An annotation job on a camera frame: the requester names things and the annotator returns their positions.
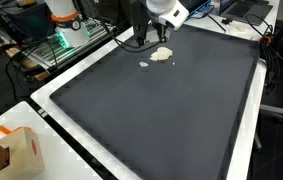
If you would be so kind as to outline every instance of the dark gray mat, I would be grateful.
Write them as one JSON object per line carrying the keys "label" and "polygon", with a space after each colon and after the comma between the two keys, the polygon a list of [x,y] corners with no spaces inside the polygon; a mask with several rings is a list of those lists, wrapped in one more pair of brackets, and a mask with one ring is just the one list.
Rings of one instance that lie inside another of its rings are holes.
{"label": "dark gray mat", "polygon": [[148,60],[156,48],[116,48],[51,98],[143,179],[223,179],[255,43],[184,26],[162,46],[174,51],[166,62]]}

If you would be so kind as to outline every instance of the desk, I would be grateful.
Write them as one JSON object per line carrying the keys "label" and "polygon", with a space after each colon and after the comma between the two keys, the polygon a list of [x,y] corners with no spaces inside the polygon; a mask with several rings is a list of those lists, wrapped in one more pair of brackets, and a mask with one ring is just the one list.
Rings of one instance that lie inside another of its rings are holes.
{"label": "desk", "polygon": [[[275,17],[278,10],[279,0],[273,0],[271,3],[274,7],[270,12],[271,17],[267,18],[270,24],[275,24]],[[217,21],[221,21],[221,17],[213,16]],[[203,29],[219,32],[219,27],[210,19],[191,20],[186,24]],[[258,34],[246,27],[245,35],[231,32],[232,36],[243,37],[245,39],[257,40]],[[127,40],[133,35],[133,29],[130,28],[120,36],[121,41]],[[109,171],[111,171],[118,179],[139,179],[131,170],[129,170],[123,163],[121,163],[115,156],[110,154],[104,147],[102,147],[96,140],[94,140],[88,133],[86,133],[80,126],[78,126],[71,118],[69,118],[59,107],[57,107],[49,98],[49,96],[63,84],[80,74],[89,66],[97,62],[107,53],[111,52],[117,47],[114,41],[110,41],[102,48],[95,51],[93,54],[87,56],[78,64],[55,78],[50,83],[43,86],[41,89],[31,95],[31,98],[38,103],[53,119],[57,121],[62,127],[66,129],[75,139],[82,144],[96,159],[98,159]],[[238,132],[238,137],[234,147],[230,169],[228,172],[229,180],[246,179],[249,160],[252,151],[252,144],[254,139],[255,128],[257,124],[257,117],[261,102],[263,83],[265,79],[266,68],[262,61],[258,62],[256,71],[252,80],[250,92],[248,95],[246,107],[243,113],[242,122]]]}
{"label": "desk", "polygon": [[27,126],[39,135],[45,171],[34,180],[102,179],[26,102],[1,115],[0,125],[11,130]]}

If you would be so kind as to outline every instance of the white debris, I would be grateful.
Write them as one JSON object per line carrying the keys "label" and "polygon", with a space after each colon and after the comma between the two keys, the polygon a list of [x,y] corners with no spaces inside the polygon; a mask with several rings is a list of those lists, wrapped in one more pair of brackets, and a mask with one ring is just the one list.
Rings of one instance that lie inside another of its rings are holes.
{"label": "white debris", "polygon": [[146,62],[140,62],[140,66],[141,66],[141,68],[144,68],[144,67],[148,67],[149,64],[146,63]]}
{"label": "white debris", "polygon": [[173,51],[166,47],[159,47],[157,52],[151,55],[152,61],[165,61],[168,60],[170,56],[173,55]]}

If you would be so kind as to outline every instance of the white table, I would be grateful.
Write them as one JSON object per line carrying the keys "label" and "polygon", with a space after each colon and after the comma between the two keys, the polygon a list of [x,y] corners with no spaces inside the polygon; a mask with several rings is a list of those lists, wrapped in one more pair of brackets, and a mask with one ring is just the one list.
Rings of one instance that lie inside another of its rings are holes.
{"label": "white table", "polygon": [[0,125],[10,130],[27,126],[38,134],[45,171],[34,180],[102,180],[26,102],[1,115]]}
{"label": "white table", "polygon": [[[278,11],[279,0],[272,0],[270,2],[273,5],[269,16],[266,21],[272,25],[275,25],[276,15]],[[212,15],[217,21],[221,22],[221,17]],[[246,33],[235,33],[228,31],[227,34],[241,37],[249,40],[257,40],[259,36],[256,32],[252,31],[252,28],[247,24],[233,22],[245,26]],[[191,20],[186,24],[208,29],[215,32],[223,33],[223,31],[208,18],[201,20]],[[130,28],[120,36],[118,39],[121,41],[127,40],[133,35],[133,30]],[[111,52],[117,47],[114,41],[110,41],[102,48],[95,51],[93,54],[87,56],[78,64],[55,78],[50,83],[43,86],[41,89],[31,95],[31,98],[39,104],[53,119],[55,119],[62,127],[66,129],[78,142],[82,144],[95,158],[97,158],[109,171],[111,171],[117,178],[132,180],[140,179],[136,174],[129,170],[123,163],[121,163],[116,157],[110,154],[104,147],[102,147],[96,140],[94,140],[87,132],[85,132],[80,126],[78,126],[70,117],[68,117],[59,107],[57,107],[49,98],[49,96],[62,85],[69,80],[80,74],[96,61],[101,59],[107,53]],[[264,79],[266,74],[266,68],[263,62],[258,62],[253,81],[251,84],[250,92],[248,95],[246,107],[242,117],[242,122],[238,132],[238,137],[234,147],[234,153],[232,156],[231,164],[228,172],[228,180],[243,180],[247,177],[249,160],[252,151],[253,139],[255,134],[255,128],[257,124],[257,117],[261,102],[261,96],[263,91]]]}

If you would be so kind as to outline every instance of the black surface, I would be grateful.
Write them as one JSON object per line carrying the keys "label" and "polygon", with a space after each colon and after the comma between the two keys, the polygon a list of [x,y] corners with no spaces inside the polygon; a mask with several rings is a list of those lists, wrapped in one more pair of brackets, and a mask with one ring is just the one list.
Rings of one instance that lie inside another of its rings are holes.
{"label": "black surface", "polygon": [[252,45],[184,26],[164,44],[174,51],[167,62],[141,69],[155,49],[116,49],[52,99],[144,179],[221,179],[255,68]]}

